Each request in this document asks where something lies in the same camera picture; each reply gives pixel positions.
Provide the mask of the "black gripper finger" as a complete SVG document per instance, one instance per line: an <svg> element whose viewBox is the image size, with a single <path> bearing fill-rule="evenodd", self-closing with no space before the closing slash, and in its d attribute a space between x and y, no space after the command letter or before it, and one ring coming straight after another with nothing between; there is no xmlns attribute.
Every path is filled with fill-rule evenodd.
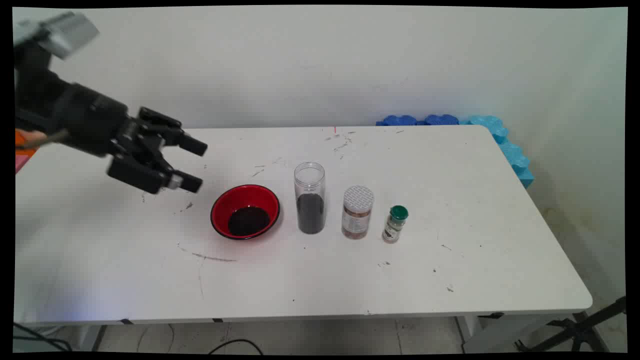
<svg viewBox="0 0 640 360"><path fill-rule="evenodd" d="M197 193L203 180L169 164L163 155L166 143L161 136L112 139L112 160L106 174L149 194L157 194L162 189Z"/></svg>
<svg viewBox="0 0 640 360"><path fill-rule="evenodd" d="M208 148L208 144L185 132L181 121L161 112L140 107L137 120L141 125L142 136L158 137L164 141L165 146L178 146L199 157L202 157Z"/></svg>

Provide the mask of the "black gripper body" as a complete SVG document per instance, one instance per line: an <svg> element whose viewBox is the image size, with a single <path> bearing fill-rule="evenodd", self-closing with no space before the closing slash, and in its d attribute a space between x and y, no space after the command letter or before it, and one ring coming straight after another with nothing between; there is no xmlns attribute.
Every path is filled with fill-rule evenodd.
<svg viewBox="0 0 640 360"><path fill-rule="evenodd" d="M128 107L78 83L51 82L47 86L47 139L96 157L125 155L135 129Z"/></svg>

